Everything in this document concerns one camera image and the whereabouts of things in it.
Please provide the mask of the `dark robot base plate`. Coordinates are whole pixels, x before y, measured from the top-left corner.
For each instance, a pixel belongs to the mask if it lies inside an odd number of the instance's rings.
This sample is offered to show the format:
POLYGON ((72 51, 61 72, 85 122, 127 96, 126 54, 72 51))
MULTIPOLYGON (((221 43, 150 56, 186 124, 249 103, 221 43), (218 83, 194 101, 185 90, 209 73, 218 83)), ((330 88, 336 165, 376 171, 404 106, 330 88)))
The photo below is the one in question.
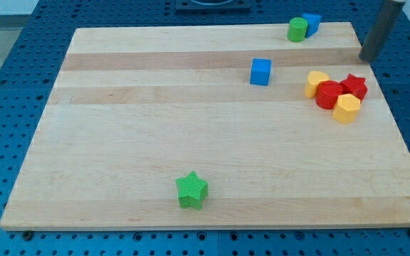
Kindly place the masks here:
POLYGON ((176 12, 248 11, 251 0, 174 0, 176 12))

